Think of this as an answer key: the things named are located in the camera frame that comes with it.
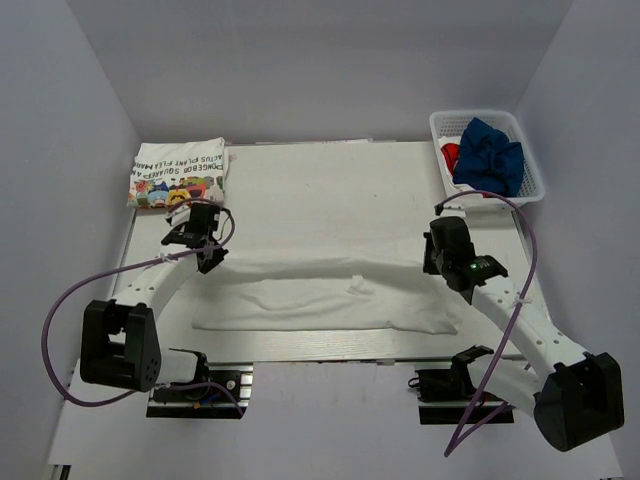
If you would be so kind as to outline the white t-shirt black graphic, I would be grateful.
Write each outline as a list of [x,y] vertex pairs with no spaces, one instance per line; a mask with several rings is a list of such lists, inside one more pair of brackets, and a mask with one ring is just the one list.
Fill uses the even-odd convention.
[[463,301],[424,274],[417,240],[231,252],[192,289],[202,331],[394,329],[455,335]]

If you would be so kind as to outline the dark blue t-shirt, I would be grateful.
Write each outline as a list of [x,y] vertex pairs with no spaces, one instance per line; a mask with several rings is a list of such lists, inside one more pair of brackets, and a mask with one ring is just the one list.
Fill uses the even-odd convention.
[[474,117],[465,128],[453,169],[455,184],[503,197],[516,197],[524,177],[525,156],[520,142]]

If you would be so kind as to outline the white t-shirt red graphic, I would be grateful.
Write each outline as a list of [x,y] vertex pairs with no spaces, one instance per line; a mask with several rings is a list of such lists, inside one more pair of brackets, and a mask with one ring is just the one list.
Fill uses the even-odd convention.
[[456,184],[453,180],[454,170],[460,156],[460,142],[460,136],[443,136],[438,139],[440,154],[442,156],[442,165],[445,168],[444,177],[446,180],[444,183],[456,191],[473,191],[473,188],[470,185]]

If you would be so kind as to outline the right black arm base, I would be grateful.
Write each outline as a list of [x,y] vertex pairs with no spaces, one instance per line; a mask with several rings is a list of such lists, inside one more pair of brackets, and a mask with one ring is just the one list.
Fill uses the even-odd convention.
[[[409,390],[417,395],[419,422],[423,426],[455,426],[462,419],[471,395],[461,393],[449,369],[430,368],[416,370],[408,380]],[[491,415],[501,405],[498,397],[483,393],[467,425],[475,425]],[[493,416],[489,424],[513,424],[514,414],[505,409]]]

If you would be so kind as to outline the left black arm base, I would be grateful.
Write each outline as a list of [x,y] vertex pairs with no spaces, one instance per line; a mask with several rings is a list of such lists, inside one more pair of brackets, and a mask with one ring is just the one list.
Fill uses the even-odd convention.
[[154,389],[146,417],[156,419],[239,420],[248,408],[253,385],[252,365],[209,365],[195,389]]

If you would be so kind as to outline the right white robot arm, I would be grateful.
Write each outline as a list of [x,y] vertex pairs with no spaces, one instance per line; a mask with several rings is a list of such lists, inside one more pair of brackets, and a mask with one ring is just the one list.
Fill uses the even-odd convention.
[[592,354],[521,298],[508,270],[478,255],[465,221],[442,217],[425,233],[424,270],[503,333],[527,365],[501,361],[496,349],[473,346],[451,360],[451,384],[477,403],[489,392],[535,421],[544,439],[566,452],[623,426],[621,368],[609,354]]

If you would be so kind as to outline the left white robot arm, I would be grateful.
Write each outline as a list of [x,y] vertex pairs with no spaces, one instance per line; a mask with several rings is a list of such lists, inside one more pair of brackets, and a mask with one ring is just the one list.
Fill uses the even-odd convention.
[[189,278],[209,273],[228,254],[228,240],[215,238],[222,213],[232,217],[216,204],[192,204],[186,220],[172,226],[156,257],[133,282],[111,299],[94,300],[85,308],[80,355],[84,382],[136,392],[176,383],[191,399],[209,392],[212,377],[204,369],[206,356],[162,348],[157,321]]

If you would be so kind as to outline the folded white cartoon t-shirt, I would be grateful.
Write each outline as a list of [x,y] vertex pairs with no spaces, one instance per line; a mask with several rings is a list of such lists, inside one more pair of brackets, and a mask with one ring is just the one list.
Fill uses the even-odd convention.
[[222,137],[186,143],[143,143],[134,158],[127,205],[164,208],[190,198],[222,204],[229,154]]

